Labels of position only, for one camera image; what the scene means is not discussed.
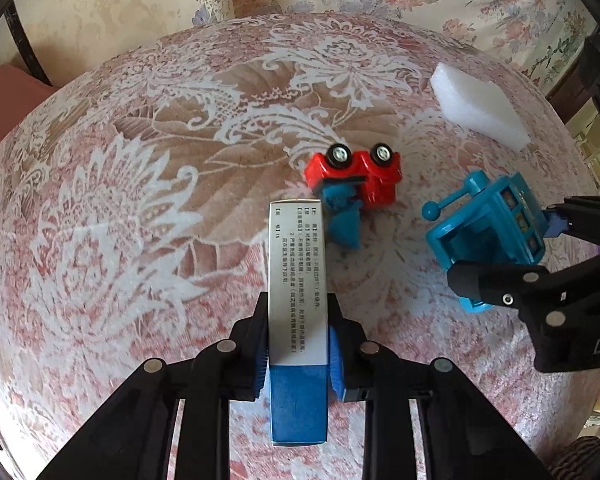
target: blue and white box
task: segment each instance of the blue and white box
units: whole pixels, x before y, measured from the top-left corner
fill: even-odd
[[[324,229],[319,200],[269,207],[271,440],[327,440],[328,337]]]

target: toy car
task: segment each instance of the toy car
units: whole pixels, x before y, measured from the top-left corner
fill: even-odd
[[[422,207],[425,220],[435,221],[441,209],[464,195],[471,200],[427,232],[427,242],[440,266],[449,270],[459,260],[498,264],[536,265],[544,255],[542,238],[547,220],[519,173],[501,176],[496,182],[480,171],[470,173],[464,186],[439,203]],[[469,312],[491,305],[460,298]]]
[[[395,185],[402,180],[400,153],[383,143],[369,152],[353,153],[344,144],[332,144],[326,153],[312,156],[304,179],[316,196],[324,187],[351,184],[362,209],[386,207],[395,202]]]

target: blue toy slot machine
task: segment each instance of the blue toy slot machine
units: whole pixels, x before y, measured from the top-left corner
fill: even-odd
[[[464,195],[469,195],[469,202],[427,232],[427,242],[444,270],[459,260],[540,262],[548,223],[522,175],[505,175],[492,182],[482,170],[474,171],[458,191],[440,202],[427,202],[422,207],[423,218],[436,221],[442,209]],[[460,303],[469,312],[491,306],[469,298],[460,298]]]

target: red toy car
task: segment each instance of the red toy car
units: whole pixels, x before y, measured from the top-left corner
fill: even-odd
[[[395,185],[402,180],[400,153],[383,143],[355,153],[344,144],[332,144],[326,153],[312,156],[304,179],[317,196],[329,184],[353,184],[363,209],[386,207],[395,202]]]

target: red cloth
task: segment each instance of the red cloth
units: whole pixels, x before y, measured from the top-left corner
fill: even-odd
[[[56,91],[22,70],[0,67],[0,141],[20,122]]]

